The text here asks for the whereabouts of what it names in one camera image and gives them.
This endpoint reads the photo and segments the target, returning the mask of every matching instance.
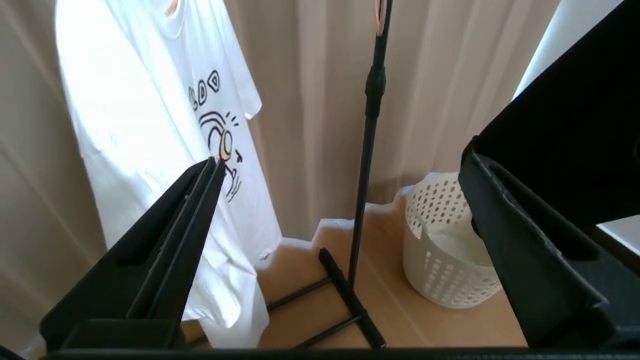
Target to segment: white plastic basket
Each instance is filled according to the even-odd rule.
[[[471,227],[458,173],[429,176],[407,194],[404,271],[436,304],[463,309],[490,298],[501,285],[487,249]]]

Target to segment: hanging clothes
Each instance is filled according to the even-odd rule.
[[[190,165],[226,161],[184,319],[255,346],[268,316],[252,264],[281,233],[247,120],[262,103],[222,0],[59,0],[56,40],[107,245]]]

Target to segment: wooden floor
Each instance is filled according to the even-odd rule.
[[[416,292],[402,269],[404,198],[367,208],[356,293],[387,341],[387,347],[525,346],[503,291],[467,310],[435,305]],[[271,265],[258,273],[267,303],[325,276],[318,249],[331,251],[348,271],[351,231],[318,229],[311,249],[281,245]],[[271,313],[260,348],[291,348],[349,317],[332,285]],[[315,348],[368,347],[357,325],[334,334]]]

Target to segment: cartoon character print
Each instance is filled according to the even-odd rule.
[[[234,166],[243,161],[242,155],[233,146],[233,134],[231,126],[239,126],[236,116],[231,117],[227,112],[222,116],[217,111],[210,111],[200,116],[200,128],[206,136],[207,146],[212,153],[217,153],[217,157],[225,161],[226,175],[231,177],[231,186],[226,192],[227,201],[233,198],[240,190],[242,181],[238,176],[238,169]]]

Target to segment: curtain fold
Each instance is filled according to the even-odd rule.
[[[558,0],[396,1],[369,201],[454,171],[511,100]],[[352,218],[375,21],[369,0],[227,1],[264,107],[252,121],[283,234]]]

